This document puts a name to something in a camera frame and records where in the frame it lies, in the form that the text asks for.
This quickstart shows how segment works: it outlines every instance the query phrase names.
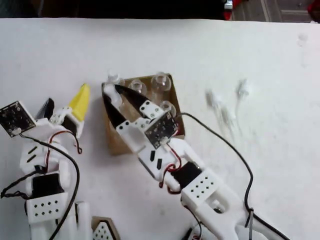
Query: cardboard box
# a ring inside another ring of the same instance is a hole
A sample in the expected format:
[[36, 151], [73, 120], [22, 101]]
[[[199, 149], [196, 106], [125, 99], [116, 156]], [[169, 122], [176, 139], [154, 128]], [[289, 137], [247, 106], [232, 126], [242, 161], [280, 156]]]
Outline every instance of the cardboard box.
[[[169, 78], [171, 79], [171, 90], [167, 95], [165, 95], [163, 100], [170, 101], [176, 108], [176, 113], [180, 113], [180, 107], [177, 99], [177, 94], [176, 94], [176, 88], [175, 88], [175, 83], [170, 74], [168, 74]], [[132, 80], [134, 79], [140, 79], [141, 82], [143, 82], [147, 89], [148, 93], [151, 91], [151, 79], [153, 75], [151, 76], [142, 76], [142, 77], [134, 77], [134, 78], [129, 78], [125, 79], [125, 86], [128, 87], [129, 84], [131, 83]], [[123, 102], [128, 108], [134, 109], [130, 103], [122, 97]], [[124, 143], [124, 141], [120, 138], [119, 134], [115, 131], [115, 129], [111, 126], [106, 109], [103, 108], [104, 111], [104, 125], [105, 125], [105, 132], [106, 132], [106, 138], [107, 138], [107, 143], [108, 143], [108, 148], [109, 152], [111, 155], [121, 155], [121, 154], [128, 154], [131, 153], [130, 149], [128, 146]], [[180, 117], [178, 120], [178, 125], [179, 125], [179, 131], [175, 138], [180, 138], [184, 139], [185, 138], [185, 126], [182, 118]]]
[[91, 220], [91, 228], [93, 229], [93, 232], [98, 227], [100, 222], [106, 222], [108, 224], [110, 230], [112, 231], [112, 233], [114, 235], [113, 240], [120, 240], [120, 235], [117, 231], [117, 228], [116, 228], [114, 222], [112, 221], [112, 219], [109, 217], [93, 216], [92, 220]]

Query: electrical cable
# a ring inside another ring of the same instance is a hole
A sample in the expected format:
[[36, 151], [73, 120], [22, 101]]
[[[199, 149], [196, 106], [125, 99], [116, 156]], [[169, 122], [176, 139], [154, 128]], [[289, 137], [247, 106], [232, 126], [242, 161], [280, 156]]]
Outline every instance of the electrical cable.
[[27, 178], [35, 175], [35, 174], [42, 174], [43, 171], [40, 169], [36, 169], [33, 172], [30, 172], [26, 175], [24, 175], [23, 177], [20, 177], [18, 180], [14, 181], [13, 183], [11, 183], [9, 186], [7, 186], [6, 188], [4, 188], [1, 192], [1, 196], [0, 198], [13, 198], [13, 197], [22, 197], [24, 200], [29, 200], [30, 197], [25, 194], [24, 192], [20, 192], [20, 191], [15, 191], [14, 193], [6, 193], [9, 189], [13, 188], [14, 186], [18, 185], [19, 183], [21, 183], [22, 181], [26, 180]]
[[57, 151], [58, 153], [62, 154], [63, 156], [65, 156], [67, 159], [69, 159], [72, 164], [74, 165], [74, 168], [75, 168], [75, 171], [76, 171], [76, 183], [75, 183], [75, 187], [74, 187], [74, 190], [73, 190], [73, 194], [71, 196], [71, 199], [70, 199], [70, 202], [60, 220], [60, 222], [58, 223], [58, 225], [56, 226], [54, 232], [52, 233], [51, 237], [49, 238], [49, 240], [53, 240], [55, 238], [55, 236], [57, 235], [57, 233], [60, 231], [62, 225], [64, 224], [68, 214], [69, 214], [69, 211], [70, 209], [72, 208], [74, 202], [75, 202], [75, 199], [76, 199], [76, 195], [77, 195], [77, 192], [78, 192], [78, 188], [79, 188], [79, 183], [80, 183], [80, 171], [79, 171], [79, 167], [78, 167], [78, 164], [76, 163], [76, 161], [67, 153], [65, 153], [64, 151], [60, 150], [59, 148], [49, 144], [49, 143], [46, 143], [46, 142], [43, 142], [43, 141], [40, 141], [38, 139], [35, 139], [33, 137], [30, 137], [30, 136], [25, 136], [25, 135], [22, 135], [20, 134], [20, 136], [24, 139], [30, 139], [30, 140], [33, 140], [35, 141], [36, 143], [42, 145], [42, 146], [45, 146], [45, 147], [48, 147], [52, 150], [55, 150]]
[[199, 234], [200, 238], [199, 238], [199, 240], [201, 240], [201, 237], [202, 237], [201, 222], [198, 220], [198, 218], [196, 217], [196, 215], [190, 210], [190, 208], [189, 208], [188, 206], [183, 205], [183, 204], [182, 204], [182, 206], [183, 206], [184, 208], [186, 208], [186, 209], [192, 214], [192, 216], [195, 218], [197, 224], [199, 225], [199, 228], [200, 228], [200, 234]]
[[[249, 180], [249, 184], [245, 190], [245, 194], [244, 194], [244, 206], [245, 209], [247, 210], [248, 214], [250, 215], [252, 208], [249, 207], [248, 204], [248, 197], [249, 197], [249, 192], [250, 192], [250, 188], [252, 186], [252, 183], [254, 181], [254, 175], [248, 165], [248, 163], [246, 162], [246, 160], [244, 159], [244, 157], [240, 154], [240, 152], [230, 143], [228, 142], [226, 139], [224, 139], [222, 136], [220, 136], [217, 132], [213, 131], [210, 127], [208, 127], [207, 125], [205, 125], [203, 122], [201, 122], [199, 119], [197, 119], [195, 116], [187, 113], [187, 112], [181, 112], [178, 113], [175, 116], [175, 120], [177, 120], [177, 118], [182, 117], [182, 116], [188, 116], [190, 118], [192, 118], [193, 120], [195, 120], [198, 124], [200, 124], [202, 127], [204, 127], [205, 129], [207, 129], [210, 133], [214, 134], [215, 136], [217, 136], [219, 139], [221, 139], [222, 141], [224, 141], [241, 159], [241, 161], [243, 162], [243, 164], [245, 165], [246, 169], [249, 172], [250, 175], [250, 180]], [[276, 229], [275, 227], [271, 226], [269, 223], [267, 223], [266, 221], [264, 221], [263, 219], [261, 219], [259, 216], [257, 216], [255, 213], [253, 213], [253, 217], [260, 222], [262, 225], [264, 225], [265, 227], [267, 227], [269, 230], [271, 230], [272, 232], [274, 232], [275, 234], [279, 235], [281, 238], [283, 238], [284, 240], [290, 240], [290, 238], [288, 238], [286, 235], [284, 235], [282, 232], [280, 232], [278, 229]]]
[[[76, 148], [77, 148], [77, 152], [78, 154], [82, 154], [82, 148], [80, 147], [80, 144], [79, 144], [79, 140], [77, 139], [76, 135], [72, 132], [72, 131], [58, 131], [56, 132], [55, 134], [53, 134], [50, 139], [49, 139], [49, 144], [51, 144], [53, 142], [53, 139], [55, 136], [59, 135], [59, 134], [64, 134], [64, 133], [68, 133], [68, 134], [71, 134], [75, 141], [76, 141]], [[48, 167], [49, 167], [49, 156], [50, 156], [50, 150], [48, 150], [46, 156], [45, 156], [45, 172], [47, 173], [48, 172]]]
[[[178, 171], [181, 167], [182, 167], [182, 160], [181, 160], [181, 157], [177, 154], [177, 152], [167, 143], [167, 146], [170, 148], [171, 152], [175, 155], [175, 157], [178, 159], [179, 161], [179, 166], [176, 167], [176, 165], [174, 163], [170, 163], [164, 170], [163, 172], [163, 177], [162, 177], [162, 181], [159, 182], [159, 188], [163, 188], [164, 187], [164, 181], [165, 181], [165, 176], [166, 176], [166, 173], [169, 172], [169, 173], [172, 173], [172, 172], [175, 172], [175, 171]], [[168, 193], [169, 194], [172, 194], [172, 195], [178, 195], [181, 193], [181, 190], [180, 191], [172, 191], [170, 189], [170, 187], [167, 187], [166, 188]]]

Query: black wire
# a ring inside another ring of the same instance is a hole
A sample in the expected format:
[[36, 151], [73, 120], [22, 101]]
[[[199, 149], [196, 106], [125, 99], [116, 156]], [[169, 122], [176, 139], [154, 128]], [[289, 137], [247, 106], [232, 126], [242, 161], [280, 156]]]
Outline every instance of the black wire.
[[198, 218], [196, 217], [196, 215], [190, 210], [190, 208], [186, 205], [183, 205], [191, 214], [192, 216], [195, 218], [197, 224], [199, 225], [199, 228], [200, 228], [200, 234], [199, 234], [199, 237], [201, 238], [202, 237], [202, 227], [201, 227], [201, 222], [198, 220]]
[[45, 147], [48, 147], [50, 149], [53, 149], [55, 151], [57, 151], [58, 153], [62, 154], [63, 156], [65, 156], [67, 159], [69, 159], [74, 167], [75, 167], [75, 171], [76, 171], [76, 183], [75, 183], [75, 187], [74, 187], [74, 190], [73, 190], [73, 194], [71, 196], [71, 199], [70, 199], [70, 202], [69, 202], [69, 205], [68, 207], [66, 208], [59, 224], [56, 226], [56, 229], [54, 230], [54, 232], [52, 233], [51, 237], [49, 238], [49, 240], [53, 240], [55, 238], [55, 236], [57, 235], [57, 233], [59, 232], [59, 230], [61, 229], [62, 225], [64, 224], [67, 216], [68, 216], [68, 213], [70, 211], [70, 209], [72, 208], [74, 202], [75, 202], [75, 199], [76, 199], [76, 195], [77, 195], [77, 192], [78, 192], [78, 188], [79, 188], [79, 182], [80, 182], [80, 171], [79, 171], [79, 167], [78, 167], [78, 164], [76, 163], [76, 161], [68, 154], [66, 154], [64, 151], [60, 150], [59, 148], [49, 144], [49, 143], [46, 143], [46, 142], [43, 142], [43, 141], [39, 141], [38, 139], [35, 139], [33, 137], [29, 137], [29, 136], [24, 136], [22, 134], [20, 134], [20, 136], [22, 138], [25, 138], [25, 139], [31, 139], [33, 141], [35, 141], [36, 143], [42, 145], [42, 146], [45, 146]]
[[[205, 129], [207, 129], [210, 133], [214, 134], [215, 136], [217, 136], [219, 139], [221, 139], [222, 141], [224, 141], [241, 159], [241, 161], [243, 162], [243, 164], [245, 165], [246, 169], [249, 172], [250, 175], [250, 181], [249, 184], [245, 190], [245, 194], [244, 194], [244, 206], [245, 209], [247, 210], [248, 214], [250, 215], [250, 212], [252, 211], [252, 209], [249, 207], [248, 205], [248, 197], [249, 197], [249, 192], [250, 192], [250, 188], [252, 186], [252, 183], [254, 181], [254, 175], [248, 165], [248, 163], [246, 162], [246, 160], [244, 159], [244, 157], [240, 154], [240, 152], [234, 147], [232, 146], [232, 144], [230, 142], [228, 142], [226, 139], [224, 139], [222, 136], [220, 136], [218, 133], [216, 133], [215, 131], [213, 131], [210, 127], [208, 127], [207, 125], [205, 125], [204, 123], [202, 123], [199, 119], [197, 119], [195, 116], [192, 116], [191, 114], [187, 113], [187, 112], [181, 112], [178, 113], [175, 116], [175, 119], [181, 117], [181, 116], [188, 116], [190, 118], [192, 118], [193, 120], [195, 120], [198, 124], [200, 124], [202, 127], [204, 127]], [[275, 234], [279, 235], [281, 238], [283, 238], [284, 240], [290, 240], [290, 238], [288, 238], [286, 235], [284, 235], [282, 232], [280, 232], [278, 229], [276, 229], [275, 227], [271, 226], [269, 223], [267, 223], [266, 221], [262, 220], [259, 216], [257, 216], [255, 213], [253, 214], [253, 217], [260, 222], [262, 225], [264, 225], [265, 227], [267, 227], [268, 229], [270, 229], [271, 231], [273, 231]]]
[[20, 182], [26, 180], [28, 177], [31, 177], [35, 174], [40, 174], [42, 173], [42, 171], [40, 170], [35, 170], [33, 172], [30, 172], [26, 175], [24, 175], [23, 177], [20, 177], [18, 180], [14, 181], [13, 183], [11, 183], [9, 186], [5, 187], [2, 192], [1, 192], [1, 196], [0, 198], [13, 198], [13, 197], [22, 197], [24, 200], [28, 200], [30, 199], [30, 197], [28, 197], [27, 194], [25, 194], [24, 192], [20, 192], [20, 191], [16, 191], [14, 193], [6, 193], [9, 189], [13, 188], [14, 186], [18, 185]]

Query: robotic arm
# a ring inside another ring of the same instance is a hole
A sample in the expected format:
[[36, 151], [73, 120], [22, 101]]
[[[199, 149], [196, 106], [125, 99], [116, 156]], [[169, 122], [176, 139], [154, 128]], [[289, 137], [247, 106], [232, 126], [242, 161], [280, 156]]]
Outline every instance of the robotic arm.
[[32, 240], [93, 239], [89, 204], [74, 203], [70, 193], [70, 163], [56, 150], [40, 144], [48, 143], [66, 155], [67, 149], [76, 145], [78, 153], [81, 153], [78, 138], [82, 134], [89, 97], [90, 89], [84, 84], [68, 106], [54, 113], [54, 102], [49, 99], [37, 120], [19, 101], [0, 109], [0, 123], [8, 134], [27, 138], [23, 145], [20, 169], [30, 176], [25, 181], [25, 193], [17, 191], [6, 194], [8, 188], [5, 188], [1, 198], [21, 196], [26, 200], [25, 210]]
[[[104, 89], [105, 83], [102, 96], [110, 122], [159, 186], [165, 184], [171, 194], [181, 193], [181, 203], [218, 239], [238, 240], [236, 226], [244, 226], [248, 217], [244, 202], [206, 167], [185, 140], [174, 137], [179, 127], [170, 112], [132, 89], [115, 85], [141, 115], [130, 122]], [[283, 239], [257, 220], [252, 229], [264, 235], [260, 239]]]

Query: white table surface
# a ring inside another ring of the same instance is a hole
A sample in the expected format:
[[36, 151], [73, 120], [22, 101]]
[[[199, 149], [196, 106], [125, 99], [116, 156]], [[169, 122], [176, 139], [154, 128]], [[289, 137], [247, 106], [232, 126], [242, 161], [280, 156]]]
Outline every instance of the white table surface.
[[[122, 239], [179, 239], [192, 216], [131, 155], [108, 153], [101, 82], [171, 73], [182, 111], [216, 130], [205, 90], [231, 111], [235, 88], [252, 86], [241, 104], [235, 145], [254, 173], [249, 202], [291, 239], [320, 236], [320, 26], [215, 20], [1, 19], [0, 105], [22, 100], [32, 114], [52, 97], [67, 104], [83, 82], [91, 100], [76, 155], [78, 200], [111, 217]], [[185, 118], [186, 140], [243, 198], [249, 174], [216, 137]], [[0, 188], [22, 176], [22, 139], [0, 130]], [[0, 200], [0, 238], [29, 239], [21, 199]]]

